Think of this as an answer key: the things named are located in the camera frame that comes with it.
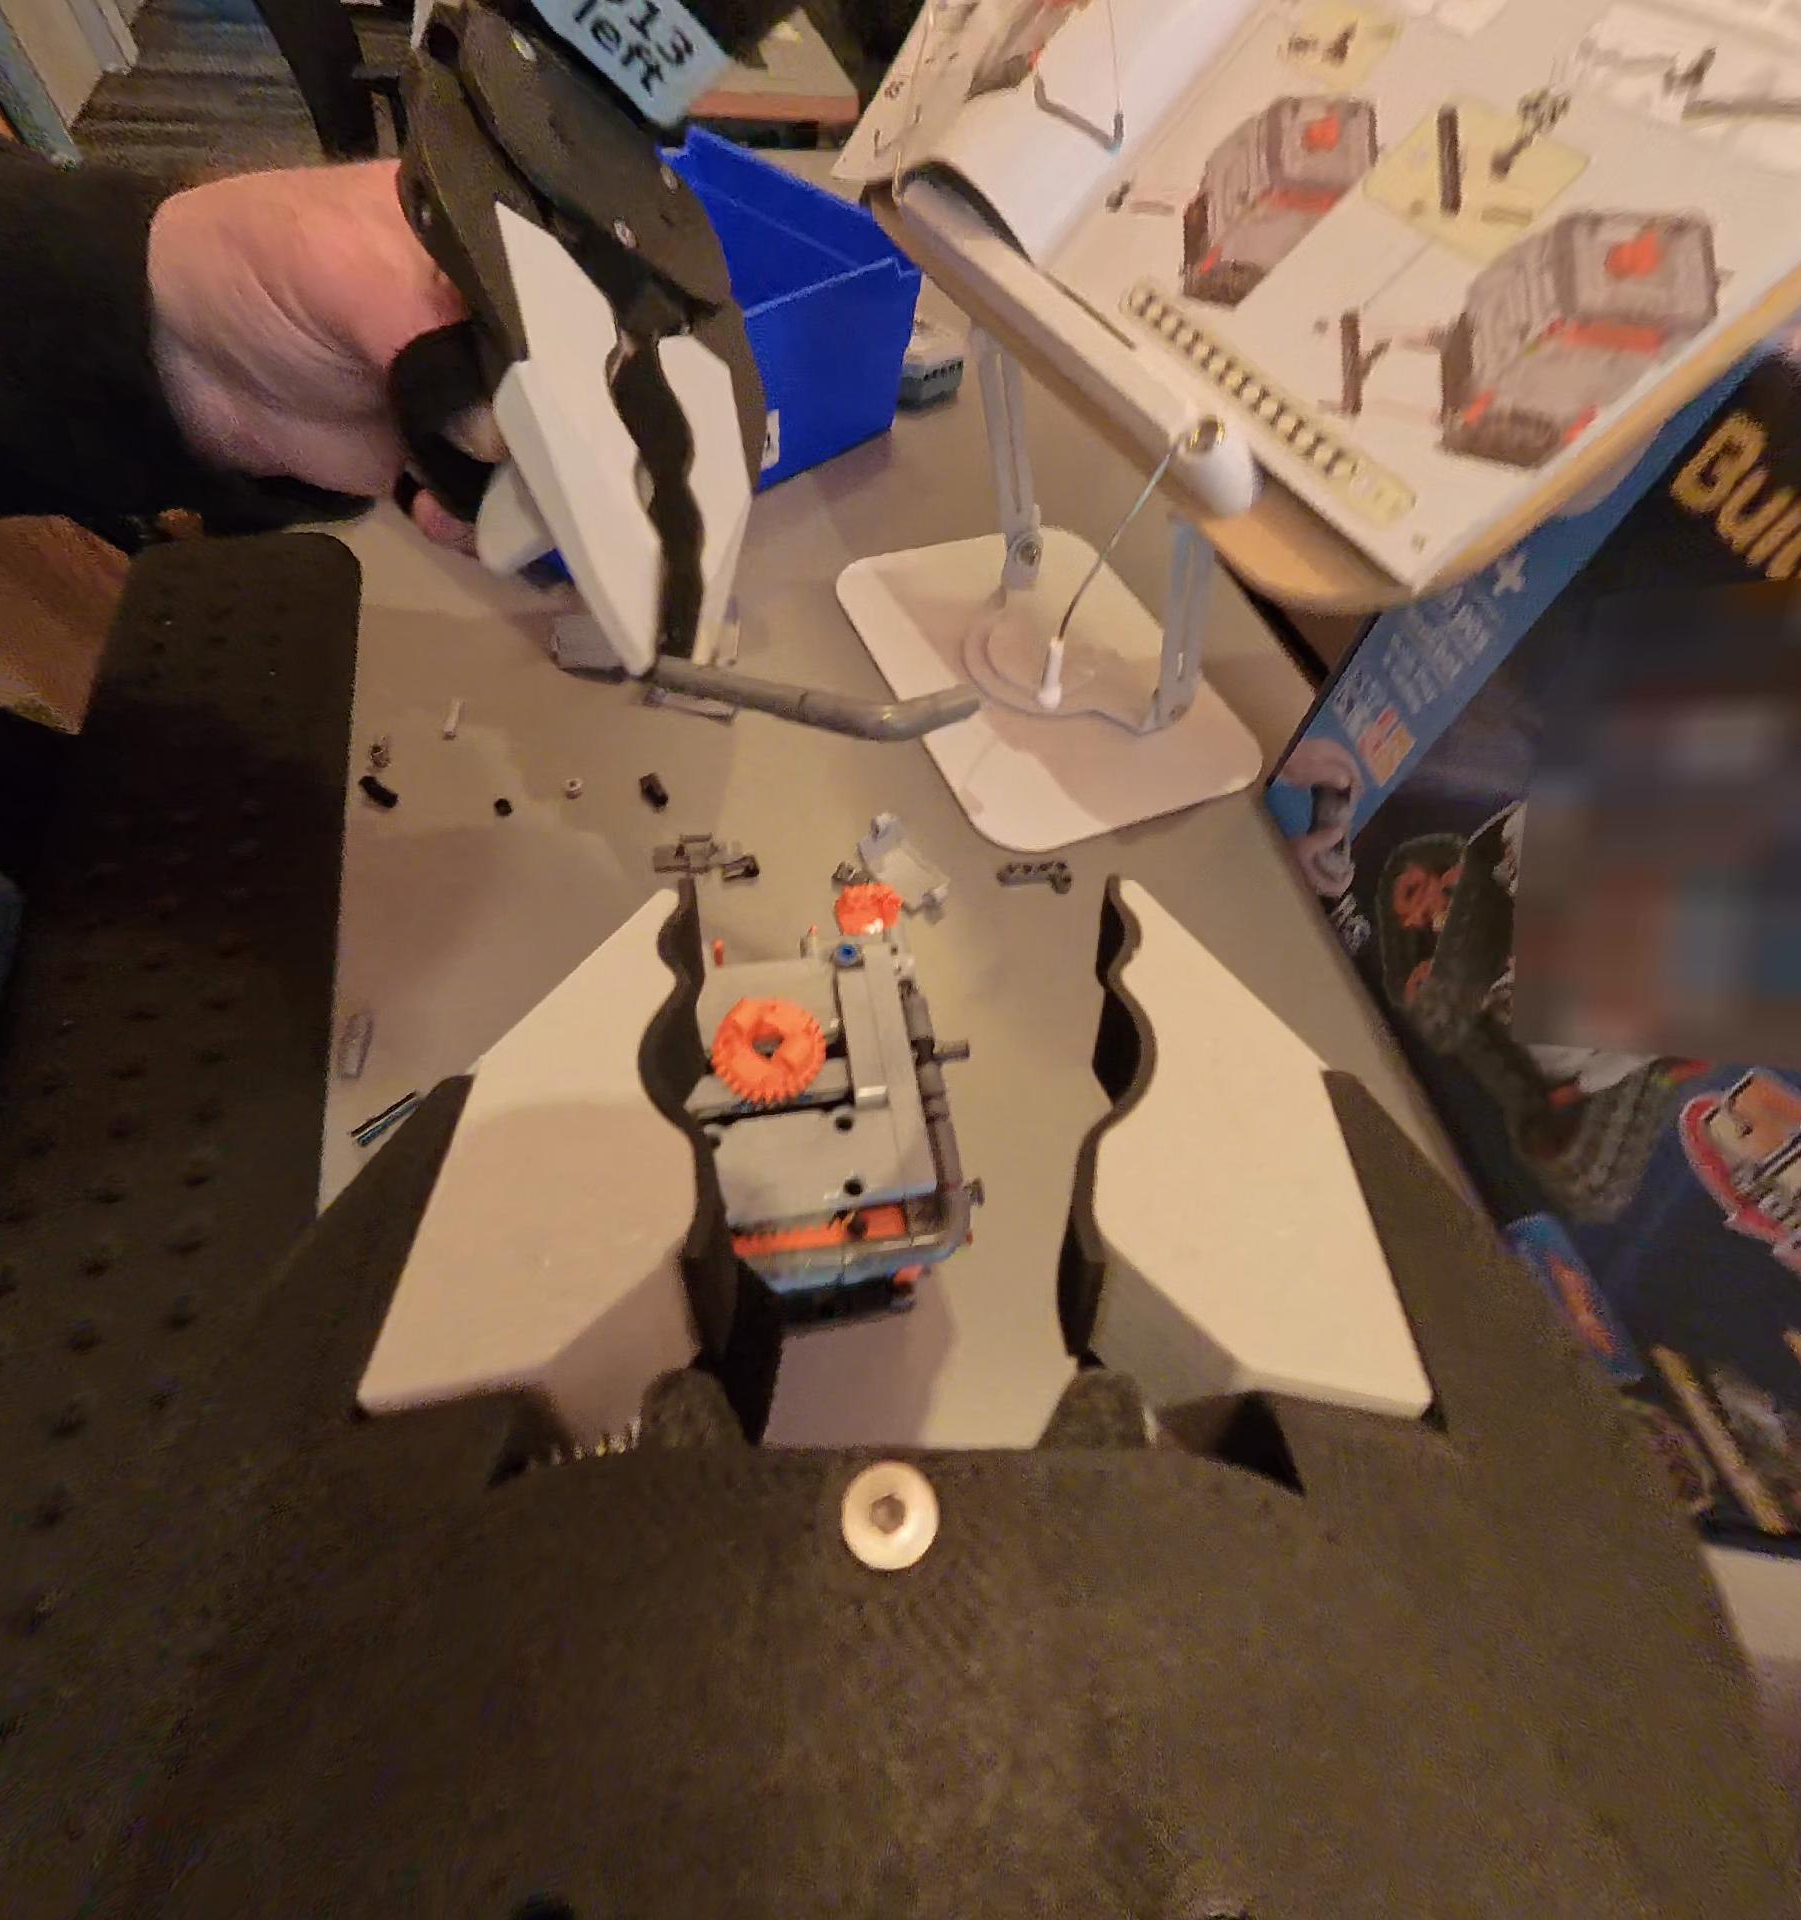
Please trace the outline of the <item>person's left hand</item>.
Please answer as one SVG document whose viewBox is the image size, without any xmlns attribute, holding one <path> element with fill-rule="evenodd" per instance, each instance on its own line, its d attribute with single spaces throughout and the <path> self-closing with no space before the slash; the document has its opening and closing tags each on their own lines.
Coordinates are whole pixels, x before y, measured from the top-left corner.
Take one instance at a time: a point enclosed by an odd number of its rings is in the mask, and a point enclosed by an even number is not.
<svg viewBox="0 0 1801 1920">
<path fill-rule="evenodd" d="M 162 394 L 210 468 L 390 500 L 407 473 L 394 361 L 465 320 L 407 225 L 397 161 L 185 190 L 148 241 Z"/>
</svg>

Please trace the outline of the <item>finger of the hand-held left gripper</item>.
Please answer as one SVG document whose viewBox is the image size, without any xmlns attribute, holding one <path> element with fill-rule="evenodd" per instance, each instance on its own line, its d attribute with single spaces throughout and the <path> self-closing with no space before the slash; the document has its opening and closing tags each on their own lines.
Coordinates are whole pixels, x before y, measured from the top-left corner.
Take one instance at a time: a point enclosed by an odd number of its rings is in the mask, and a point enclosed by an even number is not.
<svg viewBox="0 0 1801 1920">
<path fill-rule="evenodd" d="M 766 397 L 740 308 L 659 345 L 678 420 L 664 454 L 659 654 L 705 662 L 733 588 L 766 446 Z"/>
<path fill-rule="evenodd" d="M 499 207 L 525 356 L 494 397 L 556 548 L 636 675 L 696 659 L 692 332 L 641 335 L 549 229 Z"/>
</svg>

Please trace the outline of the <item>grey curved panel piece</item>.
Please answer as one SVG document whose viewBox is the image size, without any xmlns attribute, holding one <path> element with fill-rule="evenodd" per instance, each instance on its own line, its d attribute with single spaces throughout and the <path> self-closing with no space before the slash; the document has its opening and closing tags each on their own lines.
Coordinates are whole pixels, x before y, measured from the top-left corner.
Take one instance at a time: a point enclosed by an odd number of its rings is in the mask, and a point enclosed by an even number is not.
<svg viewBox="0 0 1801 1920">
<path fill-rule="evenodd" d="M 949 875 L 920 851 L 899 814 L 879 812 L 871 819 L 858 842 L 858 860 L 871 881 L 898 893 L 903 912 L 934 917 L 944 908 Z"/>
</svg>

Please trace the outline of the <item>instruction booklet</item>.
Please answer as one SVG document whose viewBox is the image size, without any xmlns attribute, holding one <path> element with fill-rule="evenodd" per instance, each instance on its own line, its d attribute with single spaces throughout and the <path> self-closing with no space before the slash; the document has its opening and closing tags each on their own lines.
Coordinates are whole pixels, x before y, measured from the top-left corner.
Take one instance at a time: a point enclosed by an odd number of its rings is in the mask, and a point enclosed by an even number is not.
<svg viewBox="0 0 1801 1920">
<path fill-rule="evenodd" d="M 925 4 L 840 180 L 1421 588 L 1801 269 L 1801 4 Z"/>
</svg>

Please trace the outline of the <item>grey bent pipe piece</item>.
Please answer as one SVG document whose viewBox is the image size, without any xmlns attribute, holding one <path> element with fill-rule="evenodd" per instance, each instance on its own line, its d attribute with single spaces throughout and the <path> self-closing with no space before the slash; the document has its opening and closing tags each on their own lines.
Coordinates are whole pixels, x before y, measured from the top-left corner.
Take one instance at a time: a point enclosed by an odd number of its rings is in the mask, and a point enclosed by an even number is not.
<svg viewBox="0 0 1801 1920">
<path fill-rule="evenodd" d="M 914 699 L 878 700 L 860 695 L 768 681 L 727 667 L 674 658 L 661 658 L 648 672 L 646 684 L 661 695 L 711 700 L 737 714 L 759 714 L 878 744 L 922 740 L 975 719 L 986 707 L 982 693 L 966 684 Z"/>
</svg>

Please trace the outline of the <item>person's left forearm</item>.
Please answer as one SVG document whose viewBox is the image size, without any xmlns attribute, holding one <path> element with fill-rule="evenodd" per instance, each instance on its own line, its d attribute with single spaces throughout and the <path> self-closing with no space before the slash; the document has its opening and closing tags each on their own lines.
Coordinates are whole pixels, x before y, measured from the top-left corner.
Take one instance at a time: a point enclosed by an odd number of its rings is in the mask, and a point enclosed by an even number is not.
<svg viewBox="0 0 1801 1920">
<path fill-rule="evenodd" d="M 0 135 L 0 518 L 208 512 L 166 404 L 148 248 L 165 190 Z"/>
</svg>

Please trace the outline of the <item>grey building block model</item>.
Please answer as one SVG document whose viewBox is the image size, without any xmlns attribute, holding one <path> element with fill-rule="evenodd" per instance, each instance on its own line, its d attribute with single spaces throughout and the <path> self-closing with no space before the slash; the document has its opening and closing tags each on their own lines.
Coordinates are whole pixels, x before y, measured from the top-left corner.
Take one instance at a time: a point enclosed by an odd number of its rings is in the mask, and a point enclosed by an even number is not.
<svg viewBox="0 0 1801 1920">
<path fill-rule="evenodd" d="M 912 1309 L 971 1241 L 944 1047 L 899 928 L 810 929 L 783 958 L 727 964 L 698 996 L 691 1114 L 733 1251 L 794 1331 Z"/>
</svg>

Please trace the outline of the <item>white book stand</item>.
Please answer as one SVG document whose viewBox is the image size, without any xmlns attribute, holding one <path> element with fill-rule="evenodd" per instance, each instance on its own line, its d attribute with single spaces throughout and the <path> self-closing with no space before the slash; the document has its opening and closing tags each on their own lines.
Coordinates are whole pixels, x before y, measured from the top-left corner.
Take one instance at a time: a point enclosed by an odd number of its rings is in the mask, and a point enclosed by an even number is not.
<svg viewBox="0 0 1801 1920">
<path fill-rule="evenodd" d="M 846 611 L 898 707 L 925 735 L 971 824 L 1016 855 L 1064 853 L 1247 791 L 1263 748 L 1204 675 L 1221 575 L 1279 613 L 1371 616 L 1452 588 L 1518 538 L 1587 507 L 1642 460 L 1676 402 L 1702 395 L 1771 325 L 1801 306 L 1792 272 L 1565 477 L 1485 527 L 1421 587 L 1405 587 L 1317 513 L 1248 444 L 1260 402 L 1181 386 L 1127 320 L 1089 314 L 971 204 L 920 183 L 865 193 L 889 240 L 968 319 L 968 389 L 981 397 L 997 532 L 849 563 Z M 1139 504 L 1169 512 L 1167 601 L 1156 617 L 1091 544 L 1044 525 L 1024 428 L 1031 379 L 1089 435 L 1144 473 Z"/>
</svg>

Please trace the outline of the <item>blue plastic bin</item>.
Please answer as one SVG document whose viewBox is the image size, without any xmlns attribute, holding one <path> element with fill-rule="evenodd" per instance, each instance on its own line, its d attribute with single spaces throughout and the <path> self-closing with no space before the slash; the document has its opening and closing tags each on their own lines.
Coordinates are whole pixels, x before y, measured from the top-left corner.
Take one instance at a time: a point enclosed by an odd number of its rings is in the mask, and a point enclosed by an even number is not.
<svg viewBox="0 0 1801 1920">
<path fill-rule="evenodd" d="M 715 225 L 732 308 L 745 312 L 763 376 L 768 413 L 756 487 L 887 431 L 918 272 L 868 213 L 794 176 L 768 152 L 692 127 L 665 154 Z M 561 578 L 576 583 L 509 449 L 481 500 L 476 552 L 499 575 L 557 557 Z"/>
</svg>

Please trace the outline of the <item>toy kit cardboard box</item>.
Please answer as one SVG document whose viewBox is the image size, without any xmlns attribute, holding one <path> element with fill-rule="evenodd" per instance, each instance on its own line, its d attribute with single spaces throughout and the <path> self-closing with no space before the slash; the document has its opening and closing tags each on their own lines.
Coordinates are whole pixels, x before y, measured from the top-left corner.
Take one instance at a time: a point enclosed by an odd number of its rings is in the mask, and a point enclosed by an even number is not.
<svg viewBox="0 0 1801 1920">
<path fill-rule="evenodd" d="M 1379 616 L 1268 804 L 1679 1502 L 1801 1556 L 1801 352 Z"/>
</svg>

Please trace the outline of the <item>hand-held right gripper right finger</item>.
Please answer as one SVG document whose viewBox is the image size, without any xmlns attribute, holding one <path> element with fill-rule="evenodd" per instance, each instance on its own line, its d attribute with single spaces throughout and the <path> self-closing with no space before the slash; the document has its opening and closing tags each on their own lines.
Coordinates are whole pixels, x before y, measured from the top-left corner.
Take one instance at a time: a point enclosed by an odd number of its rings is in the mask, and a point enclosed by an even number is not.
<svg viewBox="0 0 1801 1920">
<path fill-rule="evenodd" d="M 1432 1384 L 1328 1068 L 1142 886 L 1111 877 L 1059 1249 L 1068 1353 L 1191 1418 L 1247 1394 L 1418 1419 Z"/>
</svg>

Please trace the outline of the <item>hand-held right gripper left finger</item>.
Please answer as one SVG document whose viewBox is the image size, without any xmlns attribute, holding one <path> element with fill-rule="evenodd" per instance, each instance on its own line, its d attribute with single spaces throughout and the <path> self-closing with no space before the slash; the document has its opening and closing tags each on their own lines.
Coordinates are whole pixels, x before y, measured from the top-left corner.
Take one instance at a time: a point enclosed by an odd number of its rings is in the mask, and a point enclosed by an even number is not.
<svg viewBox="0 0 1801 1920">
<path fill-rule="evenodd" d="M 367 1416 L 525 1394 L 573 1442 L 708 1373 L 768 1427 L 786 1325 L 737 1257 L 702 1076 L 695 886 L 656 891 L 476 1065 L 359 1379 Z"/>
</svg>

